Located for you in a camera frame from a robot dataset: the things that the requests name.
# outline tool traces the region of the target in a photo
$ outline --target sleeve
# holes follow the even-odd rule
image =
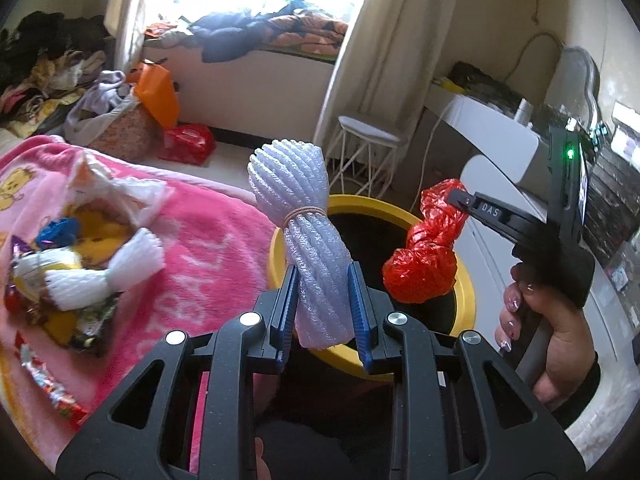
[[[593,361],[593,365],[580,387],[566,402],[552,412],[552,415],[565,430],[575,422],[587,407],[587,404],[593,399],[599,384],[600,365],[598,364],[598,354],[596,353],[596,359]]]

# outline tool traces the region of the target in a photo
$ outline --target handle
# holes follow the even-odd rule
[[[500,350],[500,355],[516,370],[529,388],[533,388],[546,367],[546,352],[554,333],[548,320],[522,303],[518,309],[522,322],[520,337],[511,343],[511,351]]]

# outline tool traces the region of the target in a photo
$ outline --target curtain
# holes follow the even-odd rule
[[[338,56],[316,126],[326,148],[337,118],[357,112],[414,134],[456,0],[363,0]]]
[[[140,60],[148,0],[109,0],[104,27],[116,38],[114,68],[127,73]]]

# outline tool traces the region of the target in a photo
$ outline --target yellow rim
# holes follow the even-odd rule
[[[374,216],[405,230],[409,230],[411,226],[420,221],[418,217],[387,202],[356,195],[330,195],[327,212],[329,214],[357,213]],[[463,330],[473,328],[476,323],[476,296],[471,278],[465,264],[457,254],[456,259],[458,261],[458,272],[456,273],[456,283],[453,286],[456,298],[456,319],[451,329],[452,336],[458,336]],[[273,237],[271,237],[271,250],[268,261],[270,288],[277,288],[282,284],[286,267],[282,232],[280,228],[277,228],[273,232]],[[347,345],[333,346],[327,350],[312,350],[311,352],[325,363],[352,376],[370,381],[385,382],[391,380],[391,375],[370,376],[366,374],[362,369],[358,353]]]

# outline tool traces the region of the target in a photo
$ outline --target bedsheet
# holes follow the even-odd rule
[[[11,234],[33,239],[45,218],[62,209],[69,171],[82,148],[52,137],[32,137],[0,158],[0,287],[4,288]],[[117,176],[160,178],[174,192],[150,229],[162,240],[166,268],[118,304],[110,352],[103,358],[57,346],[39,327],[0,308],[0,400],[31,449],[54,470],[73,431],[20,367],[13,341],[20,330],[50,371],[90,411],[169,330],[191,335],[218,329],[251,309],[266,288],[274,226],[245,190],[95,154]],[[18,189],[3,187],[9,179]]]

